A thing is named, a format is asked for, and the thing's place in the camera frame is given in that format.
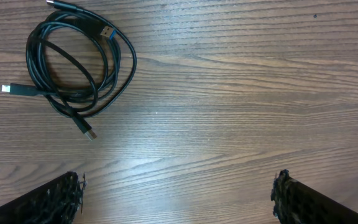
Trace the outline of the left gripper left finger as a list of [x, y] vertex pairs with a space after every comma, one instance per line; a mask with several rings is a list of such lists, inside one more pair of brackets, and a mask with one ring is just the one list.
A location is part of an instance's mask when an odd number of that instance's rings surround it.
[[0, 206], [0, 224], [72, 224], [85, 187], [85, 176], [68, 171]]

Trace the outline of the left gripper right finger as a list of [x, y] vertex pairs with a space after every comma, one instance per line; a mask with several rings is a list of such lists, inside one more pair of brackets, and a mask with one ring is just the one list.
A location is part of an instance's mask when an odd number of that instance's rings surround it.
[[281, 170], [270, 195], [281, 224], [358, 224], [358, 213], [290, 177]]

